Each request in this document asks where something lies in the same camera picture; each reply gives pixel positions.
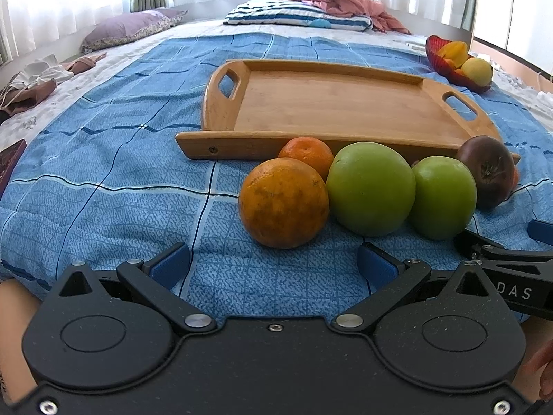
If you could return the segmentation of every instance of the bamboo tray surface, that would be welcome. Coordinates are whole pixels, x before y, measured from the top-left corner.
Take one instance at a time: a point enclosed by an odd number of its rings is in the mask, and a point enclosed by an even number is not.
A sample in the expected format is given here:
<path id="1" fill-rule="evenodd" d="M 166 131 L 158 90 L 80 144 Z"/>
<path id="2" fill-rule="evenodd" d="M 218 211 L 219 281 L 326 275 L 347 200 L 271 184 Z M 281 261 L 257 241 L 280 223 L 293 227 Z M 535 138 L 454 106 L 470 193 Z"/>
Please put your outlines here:
<path id="1" fill-rule="evenodd" d="M 229 98 L 219 85 L 234 87 Z M 445 99 L 455 96 L 475 118 L 465 120 Z M 208 82 L 202 131 L 176 136 L 190 159 L 266 160 L 294 137 L 327 142 L 336 154 L 356 141 L 388 145 L 408 161 L 453 156 L 470 137 L 501 140 L 468 96 L 438 81 L 406 73 L 336 63 L 237 60 Z"/>

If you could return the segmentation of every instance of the pink blanket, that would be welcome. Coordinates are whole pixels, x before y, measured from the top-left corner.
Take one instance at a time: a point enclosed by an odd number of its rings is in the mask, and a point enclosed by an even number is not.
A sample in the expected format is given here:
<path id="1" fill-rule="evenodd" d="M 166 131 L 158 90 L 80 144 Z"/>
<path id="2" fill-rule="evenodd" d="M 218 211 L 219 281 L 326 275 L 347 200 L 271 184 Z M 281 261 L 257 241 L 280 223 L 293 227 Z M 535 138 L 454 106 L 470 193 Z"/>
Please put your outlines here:
<path id="1" fill-rule="evenodd" d="M 373 20 L 374 28 L 378 31 L 398 31 L 411 34 L 402 23 L 393 15 L 386 12 L 380 1 L 374 0 L 295 0 L 311 3 L 323 11 L 340 17 L 353 15 L 368 15 Z"/>

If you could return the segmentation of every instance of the blue cloth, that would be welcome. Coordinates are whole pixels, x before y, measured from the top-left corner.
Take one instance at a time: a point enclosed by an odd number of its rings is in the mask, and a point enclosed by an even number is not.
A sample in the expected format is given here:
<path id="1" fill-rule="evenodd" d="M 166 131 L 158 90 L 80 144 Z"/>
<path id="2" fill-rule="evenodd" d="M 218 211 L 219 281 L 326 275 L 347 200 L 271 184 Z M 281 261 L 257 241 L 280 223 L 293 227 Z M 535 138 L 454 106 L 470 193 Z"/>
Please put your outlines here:
<path id="1" fill-rule="evenodd" d="M 337 17 L 317 6 L 288 0 L 247 1 L 227 14 L 225 24 L 297 25 L 348 31 L 365 31 L 373 27 L 373 21 L 366 15 Z"/>
<path id="2" fill-rule="evenodd" d="M 167 40 L 89 91 L 27 147 L 0 200 L 0 271 L 43 297 L 72 260 L 113 269 L 182 241 L 192 250 L 191 271 L 174 291 L 218 319 L 331 317 L 366 297 L 356 268 L 361 237 L 329 221 L 292 251 L 257 245 L 237 211 L 241 183 L 256 164 L 191 161 L 176 144 L 178 132 L 200 130 L 206 83 L 236 58 L 341 62 L 446 82 L 425 57 L 383 47 L 261 33 Z M 230 93 L 230 79 L 222 87 Z M 508 248 L 548 248 L 527 236 L 526 224 L 553 221 L 553 139 L 496 87 L 483 96 L 460 90 L 521 154 L 526 185 L 491 214 L 476 213 L 469 227 Z M 408 225 L 371 241 L 436 268 L 462 260 L 450 241 L 425 240 Z"/>

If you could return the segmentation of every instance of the tray handle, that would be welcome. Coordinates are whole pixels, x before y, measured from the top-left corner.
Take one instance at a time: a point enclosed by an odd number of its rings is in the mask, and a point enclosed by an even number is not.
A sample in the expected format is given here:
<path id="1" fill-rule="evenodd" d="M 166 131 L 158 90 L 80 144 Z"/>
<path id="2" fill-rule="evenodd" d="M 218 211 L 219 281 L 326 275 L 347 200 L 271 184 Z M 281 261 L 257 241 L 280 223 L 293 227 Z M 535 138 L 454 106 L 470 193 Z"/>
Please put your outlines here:
<path id="1" fill-rule="evenodd" d="M 231 95 L 228 98 L 219 88 L 225 76 L 228 76 L 234 84 Z M 203 130 L 234 129 L 249 80 L 250 69 L 243 61 L 226 62 L 214 71 L 209 79 L 204 95 L 202 110 Z"/>
<path id="2" fill-rule="evenodd" d="M 501 139 L 501 135 L 499 134 L 499 131 L 497 131 L 496 126 L 493 124 L 493 122 L 489 119 L 486 112 L 482 110 L 482 108 L 476 104 L 476 102 L 466 96 L 465 94 L 459 92 L 457 89 L 454 89 L 453 87 L 442 84 L 438 81 L 433 80 L 424 80 L 423 86 L 425 87 L 427 93 L 447 111 L 455 120 L 457 120 L 457 123 L 459 123 L 461 126 L 463 126 L 468 134 L 471 137 L 474 137 L 476 135 L 489 135 L 491 137 L 495 137 L 499 141 L 503 141 Z M 472 110 L 472 112 L 475 113 L 476 117 L 474 120 L 465 120 L 463 117 L 461 117 L 455 109 L 453 109 L 449 104 L 446 103 L 446 99 L 450 96 L 455 96 L 459 101 L 461 101 L 466 107 Z"/>

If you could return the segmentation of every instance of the red bowl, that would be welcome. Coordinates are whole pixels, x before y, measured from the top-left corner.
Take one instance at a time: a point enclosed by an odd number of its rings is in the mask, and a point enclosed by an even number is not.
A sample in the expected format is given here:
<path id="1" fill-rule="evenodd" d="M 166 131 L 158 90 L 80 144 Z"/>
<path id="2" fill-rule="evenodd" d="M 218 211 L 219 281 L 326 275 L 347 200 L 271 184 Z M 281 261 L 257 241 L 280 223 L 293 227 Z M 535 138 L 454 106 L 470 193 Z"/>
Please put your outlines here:
<path id="1" fill-rule="evenodd" d="M 470 78 L 455 73 L 455 71 L 447 64 L 447 62 L 443 58 L 438 56 L 438 51 L 440 50 L 440 48 L 444 45 L 449 44 L 450 42 L 451 40 L 442 39 L 441 37 L 435 35 L 427 38 L 427 57 L 433 69 L 441 76 L 447 78 L 447 80 L 451 84 L 466 87 L 471 92 L 483 93 L 489 90 L 491 87 L 490 85 L 487 85 L 486 87 L 480 87 L 480 85 L 476 84 Z"/>

